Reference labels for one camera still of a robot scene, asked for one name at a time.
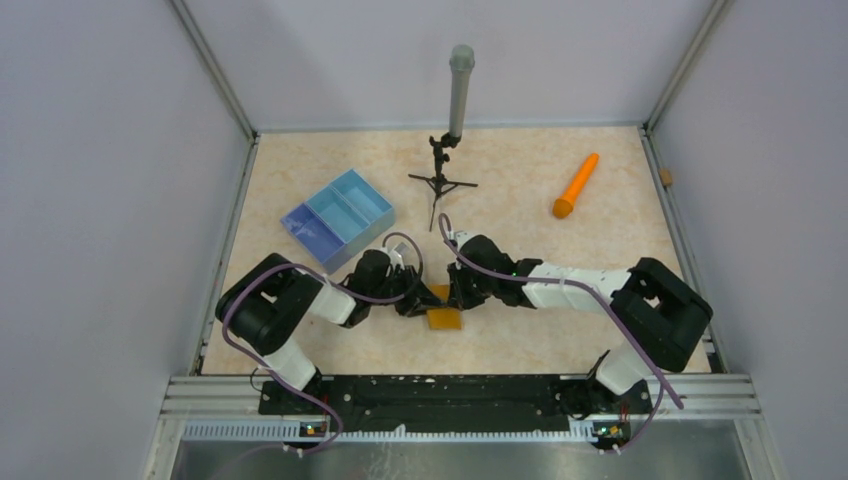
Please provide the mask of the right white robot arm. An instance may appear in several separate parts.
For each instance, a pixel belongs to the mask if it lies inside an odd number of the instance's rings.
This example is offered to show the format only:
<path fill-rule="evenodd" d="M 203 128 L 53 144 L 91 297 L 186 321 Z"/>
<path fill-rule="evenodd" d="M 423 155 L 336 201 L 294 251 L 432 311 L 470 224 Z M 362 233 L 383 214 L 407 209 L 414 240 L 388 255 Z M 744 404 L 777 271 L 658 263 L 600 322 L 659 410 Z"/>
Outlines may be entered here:
<path fill-rule="evenodd" d="M 629 269 L 591 270 L 514 260 L 478 233 L 448 231 L 443 241 L 456 256 L 449 266 L 450 301 L 459 310 L 496 298 L 510 307 L 597 313 L 614 323 L 625 341 L 589 375 L 586 397 L 594 409 L 614 411 L 649 377 L 683 405 L 666 375 L 685 369 L 714 311 L 661 261 L 643 257 Z"/>

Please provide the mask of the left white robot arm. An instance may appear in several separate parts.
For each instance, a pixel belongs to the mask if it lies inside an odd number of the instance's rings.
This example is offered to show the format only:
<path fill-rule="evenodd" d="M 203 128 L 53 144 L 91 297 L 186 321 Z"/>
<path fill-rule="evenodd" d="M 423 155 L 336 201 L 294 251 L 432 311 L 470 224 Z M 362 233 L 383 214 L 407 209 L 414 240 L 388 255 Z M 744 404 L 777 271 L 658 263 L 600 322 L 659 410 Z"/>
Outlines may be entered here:
<path fill-rule="evenodd" d="M 260 364 L 285 382 L 283 401 L 303 414 L 319 404 L 320 372 L 293 339 L 297 326 L 311 315 L 353 328 L 377 305 L 391 305 L 398 315 L 415 317 L 444 302 L 395 249 L 364 251 L 340 288 L 272 253 L 224 293 L 215 317 L 223 331 L 246 342 Z"/>

